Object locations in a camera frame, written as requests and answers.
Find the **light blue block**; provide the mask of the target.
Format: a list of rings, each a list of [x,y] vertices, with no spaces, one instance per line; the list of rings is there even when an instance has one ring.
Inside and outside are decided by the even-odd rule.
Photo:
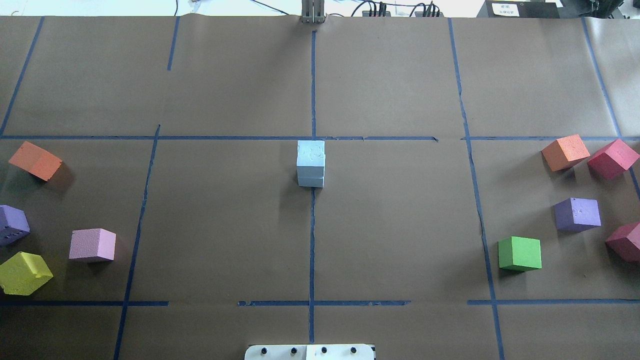
[[[300,187],[322,188],[325,184],[325,168],[321,166],[298,166],[297,184]]]
[[[323,177],[325,166],[325,141],[297,141],[296,169],[299,177]]]

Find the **green foam block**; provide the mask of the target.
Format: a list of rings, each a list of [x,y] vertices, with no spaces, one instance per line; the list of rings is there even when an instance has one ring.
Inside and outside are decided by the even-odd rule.
[[[541,241],[510,236],[497,243],[498,266],[507,271],[527,272],[543,268]]]

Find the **pink foam block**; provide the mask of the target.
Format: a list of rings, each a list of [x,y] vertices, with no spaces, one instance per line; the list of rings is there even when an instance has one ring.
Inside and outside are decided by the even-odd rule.
[[[85,263],[112,261],[116,241],[117,235],[104,228],[73,230],[68,259]]]

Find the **right orange foam block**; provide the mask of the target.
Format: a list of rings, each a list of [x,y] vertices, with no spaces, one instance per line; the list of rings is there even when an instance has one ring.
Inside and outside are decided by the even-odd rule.
[[[591,156],[579,134],[555,139],[541,153],[553,172],[571,169]]]

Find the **orange foam block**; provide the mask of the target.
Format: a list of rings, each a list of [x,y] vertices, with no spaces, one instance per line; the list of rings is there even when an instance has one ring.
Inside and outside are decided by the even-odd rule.
[[[63,163],[59,157],[29,141],[24,141],[8,162],[44,182],[48,182]]]
[[[553,172],[571,169],[591,156],[579,134],[555,139],[541,153]]]

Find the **black box device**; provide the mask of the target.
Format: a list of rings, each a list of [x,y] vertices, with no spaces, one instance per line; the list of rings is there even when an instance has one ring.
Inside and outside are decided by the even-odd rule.
[[[555,2],[485,0],[476,18],[559,19]]]

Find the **right purple foam block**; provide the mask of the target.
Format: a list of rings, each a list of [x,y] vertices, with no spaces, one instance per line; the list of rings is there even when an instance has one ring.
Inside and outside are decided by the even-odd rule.
[[[596,199],[570,197],[553,207],[556,228],[559,231],[580,233],[601,227],[601,214]]]

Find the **purple foam block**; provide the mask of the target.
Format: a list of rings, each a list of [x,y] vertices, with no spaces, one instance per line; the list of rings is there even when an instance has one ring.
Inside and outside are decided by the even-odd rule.
[[[7,246],[31,233],[23,210],[0,205],[0,246]]]
[[[559,231],[580,233],[601,227],[601,214],[596,199],[570,197],[553,207],[556,228]]]

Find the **left orange foam block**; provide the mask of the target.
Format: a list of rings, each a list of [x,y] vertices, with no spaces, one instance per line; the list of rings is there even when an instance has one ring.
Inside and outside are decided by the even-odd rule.
[[[63,163],[59,157],[29,141],[24,141],[8,162],[44,182],[48,182]]]

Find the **left purple foam block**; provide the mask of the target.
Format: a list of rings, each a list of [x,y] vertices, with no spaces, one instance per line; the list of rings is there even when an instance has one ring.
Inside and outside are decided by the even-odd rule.
[[[7,246],[31,233],[23,210],[0,205],[0,246]]]

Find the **dark red foam block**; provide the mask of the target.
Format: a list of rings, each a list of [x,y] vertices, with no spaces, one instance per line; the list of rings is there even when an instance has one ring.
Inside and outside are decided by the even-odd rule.
[[[640,260],[640,222],[618,227],[605,240],[605,244],[625,262],[638,262]]]

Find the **yellow foam block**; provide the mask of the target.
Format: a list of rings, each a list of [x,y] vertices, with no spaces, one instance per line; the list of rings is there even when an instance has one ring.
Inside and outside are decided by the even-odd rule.
[[[9,296],[30,296],[54,275],[41,255],[18,251],[0,265],[0,285]]]

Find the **aluminium frame post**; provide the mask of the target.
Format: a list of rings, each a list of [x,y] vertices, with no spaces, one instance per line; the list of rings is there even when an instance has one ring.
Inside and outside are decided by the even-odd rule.
[[[302,0],[301,22],[304,24],[322,24],[326,21],[325,0]]]

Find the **white pedestal column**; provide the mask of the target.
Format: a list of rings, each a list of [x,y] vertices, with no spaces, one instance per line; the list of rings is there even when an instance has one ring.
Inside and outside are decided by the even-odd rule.
[[[256,344],[249,346],[245,360],[375,360],[375,347],[347,344]]]

